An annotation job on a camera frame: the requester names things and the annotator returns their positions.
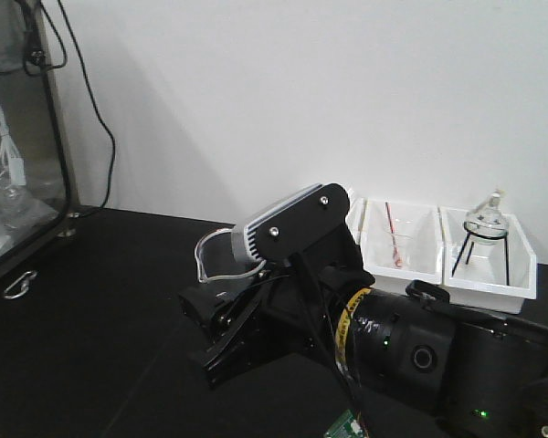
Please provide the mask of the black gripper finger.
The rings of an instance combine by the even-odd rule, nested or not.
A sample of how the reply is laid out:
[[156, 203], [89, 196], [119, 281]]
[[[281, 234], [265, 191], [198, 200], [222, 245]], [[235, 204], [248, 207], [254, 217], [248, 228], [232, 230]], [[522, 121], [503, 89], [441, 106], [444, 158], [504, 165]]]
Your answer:
[[233, 299], [227, 292], [211, 292], [201, 287], [188, 287], [178, 293], [182, 311], [209, 340], [218, 340], [227, 331], [227, 313]]
[[274, 360], [274, 347], [257, 309], [218, 319], [209, 326], [207, 338], [209, 346], [191, 352], [189, 360], [211, 389]]

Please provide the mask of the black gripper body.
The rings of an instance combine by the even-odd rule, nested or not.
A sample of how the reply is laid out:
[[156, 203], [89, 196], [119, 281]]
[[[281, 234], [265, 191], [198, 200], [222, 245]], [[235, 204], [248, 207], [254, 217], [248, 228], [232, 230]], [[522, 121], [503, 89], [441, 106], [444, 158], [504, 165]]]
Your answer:
[[364, 269], [331, 265], [314, 273], [267, 263], [252, 287], [274, 360], [298, 354], [321, 365], [354, 363], [363, 330], [356, 312], [374, 283]]

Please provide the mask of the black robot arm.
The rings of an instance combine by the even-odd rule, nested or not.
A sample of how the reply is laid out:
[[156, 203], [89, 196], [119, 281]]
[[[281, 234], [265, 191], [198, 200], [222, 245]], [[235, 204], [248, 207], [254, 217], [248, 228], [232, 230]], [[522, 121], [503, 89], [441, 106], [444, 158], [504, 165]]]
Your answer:
[[294, 353], [330, 368], [365, 422], [386, 397], [452, 437], [548, 437], [544, 325], [452, 304], [419, 280], [384, 292], [343, 266], [271, 269], [179, 298], [208, 339], [192, 359], [210, 386]]

